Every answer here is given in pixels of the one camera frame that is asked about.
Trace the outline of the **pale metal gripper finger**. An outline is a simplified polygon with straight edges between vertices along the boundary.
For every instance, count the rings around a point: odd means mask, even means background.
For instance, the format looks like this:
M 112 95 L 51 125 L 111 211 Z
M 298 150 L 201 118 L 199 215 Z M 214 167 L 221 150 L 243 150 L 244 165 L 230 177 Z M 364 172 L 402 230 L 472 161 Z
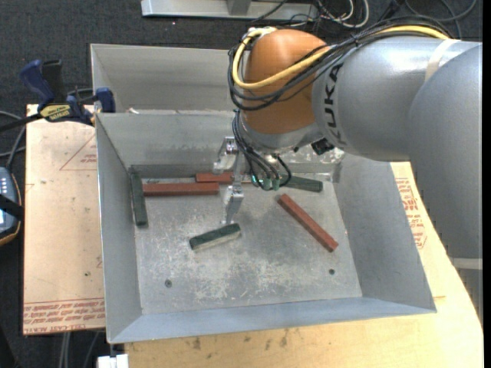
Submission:
M 219 148 L 217 160 L 213 163 L 213 173 L 221 174 L 231 171 L 236 160 L 236 139 L 225 136 Z
M 224 195 L 224 205 L 226 210 L 226 224 L 231 224 L 233 217 L 238 212 L 242 200 L 244 199 L 244 192 L 241 186 L 228 186 Z

